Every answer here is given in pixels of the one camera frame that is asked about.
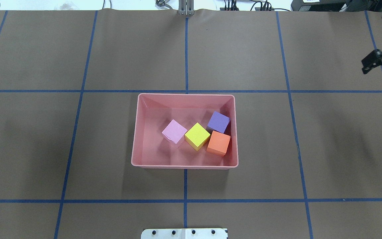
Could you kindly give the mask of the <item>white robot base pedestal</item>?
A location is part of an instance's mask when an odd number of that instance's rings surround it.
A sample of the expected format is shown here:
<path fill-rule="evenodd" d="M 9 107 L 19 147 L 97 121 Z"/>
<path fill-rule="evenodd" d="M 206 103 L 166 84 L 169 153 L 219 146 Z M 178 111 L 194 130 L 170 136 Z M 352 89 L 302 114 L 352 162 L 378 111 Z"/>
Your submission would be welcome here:
<path fill-rule="evenodd" d="M 141 239 L 228 239 L 228 231 L 224 228 L 145 229 Z"/>

